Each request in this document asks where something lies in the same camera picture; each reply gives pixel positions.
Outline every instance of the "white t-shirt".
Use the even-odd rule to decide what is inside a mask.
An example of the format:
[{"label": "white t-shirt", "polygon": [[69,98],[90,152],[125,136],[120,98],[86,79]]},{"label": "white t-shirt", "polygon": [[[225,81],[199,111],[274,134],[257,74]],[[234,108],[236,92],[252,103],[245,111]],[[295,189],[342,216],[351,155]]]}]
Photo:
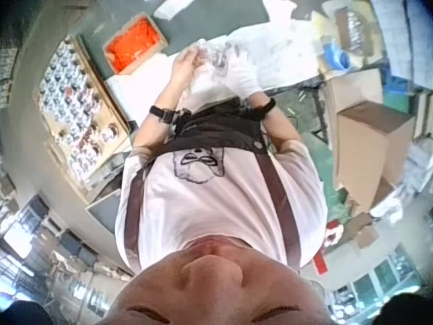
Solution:
[{"label": "white t-shirt", "polygon": [[[129,189],[149,152],[135,150],[124,166],[116,220],[116,242],[124,249]],[[320,249],[327,207],[323,186],[307,148],[288,141],[271,156],[298,227],[301,266]],[[156,159],[145,179],[139,224],[139,259],[143,269],[207,235],[242,239],[266,256],[287,263],[283,236],[267,185],[253,153],[235,148],[182,150]]]}]

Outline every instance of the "white glove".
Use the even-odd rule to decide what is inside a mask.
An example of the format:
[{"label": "white glove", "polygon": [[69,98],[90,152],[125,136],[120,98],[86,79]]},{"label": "white glove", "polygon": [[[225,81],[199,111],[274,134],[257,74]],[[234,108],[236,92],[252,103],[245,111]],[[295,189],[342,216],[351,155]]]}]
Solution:
[{"label": "white glove", "polygon": [[248,61],[248,52],[238,46],[230,46],[227,50],[227,76],[221,80],[241,100],[253,93],[263,91],[257,78],[257,67]]}]

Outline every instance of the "eyebrow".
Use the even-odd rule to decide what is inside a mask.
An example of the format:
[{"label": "eyebrow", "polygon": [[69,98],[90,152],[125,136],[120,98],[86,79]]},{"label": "eyebrow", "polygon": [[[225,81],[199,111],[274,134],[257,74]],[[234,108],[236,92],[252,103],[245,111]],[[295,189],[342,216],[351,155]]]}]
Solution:
[{"label": "eyebrow", "polygon": [[255,317],[251,323],[259,323],[264,320],[268,320],[269,318],[275,317],[277,315],[280,315],[282,313],[287,313],[290,311],[300,311],[301,309],[298,306],[280,306],[273,308],[265,313],[262,313],[261,315]]},{"label": "eyebrow", "polygon": [[156,311],[146,308],[143,306],[134,306],[131,308],[128,308],[129,311],[136,311],[137,313],[142,313],[143,315],[147,316],[148,318],[155,320],[161,324],[170,324],[170,321],[167,320],[165,317],[161,316]]}]

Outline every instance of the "nose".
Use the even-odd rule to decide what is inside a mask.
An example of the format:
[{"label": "nose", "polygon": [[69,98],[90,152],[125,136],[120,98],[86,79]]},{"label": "nose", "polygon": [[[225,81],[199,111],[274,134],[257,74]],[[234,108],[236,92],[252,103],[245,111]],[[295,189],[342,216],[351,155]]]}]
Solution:
[{"label": "nose", "polygon": [[238,295],[244,278],[237,264],[216,255],[206,255],[186,265],[182,270],[185,290],[202,302]]}]

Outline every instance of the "wristwatch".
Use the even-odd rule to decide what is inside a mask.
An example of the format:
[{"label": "wristwatch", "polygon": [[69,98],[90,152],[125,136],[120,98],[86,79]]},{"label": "wristwatch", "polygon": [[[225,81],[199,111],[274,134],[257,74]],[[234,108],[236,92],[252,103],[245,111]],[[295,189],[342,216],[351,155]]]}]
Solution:
[{"label": "wristwatch", "polygon": [[174,110],[162,110],[156,106],[152,106],[149,113],[157,116],[161,122],[173,125],[176,124],[176,121],[179,117],[179,112]]},{"label": "wristwatch", "polygon": [[260,120],[264,120],[266,118],[266,115],[272,111],[277,105],[277,102],[271,98],[268,104],[264,105],[263,107],[256,108],[256,113],[260,117]]}]

